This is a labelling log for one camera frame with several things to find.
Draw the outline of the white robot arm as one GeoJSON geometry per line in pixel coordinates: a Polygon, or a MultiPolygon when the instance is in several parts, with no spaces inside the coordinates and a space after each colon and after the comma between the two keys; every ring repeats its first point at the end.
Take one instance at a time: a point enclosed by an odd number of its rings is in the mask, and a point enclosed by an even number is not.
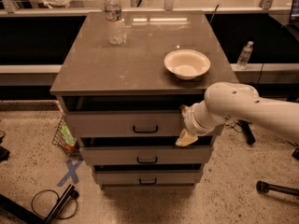
{"type": "Polygon", "coordinates": [[[176,145],[186,147],[231,119],[241,119],[271,131],[287,141],[299,142],[299,104],[262,98],[250,85],[218,82],[206,89],[204,99],[183,105],[184,128],[176,145]]]}

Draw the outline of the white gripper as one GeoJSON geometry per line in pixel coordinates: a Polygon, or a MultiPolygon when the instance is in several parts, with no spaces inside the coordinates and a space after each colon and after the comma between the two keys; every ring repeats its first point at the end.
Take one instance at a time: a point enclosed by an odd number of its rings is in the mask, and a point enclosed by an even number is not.
{"type": "Polygon", "coordinates": [[[206,105],[182,105],[180,111],[186,129],[181,131],[176,141],[176,145],[179,147],[186,147],[194,143],[198,140],[197,136],[205,136],[219,125],[209,113],[206,105]]]}

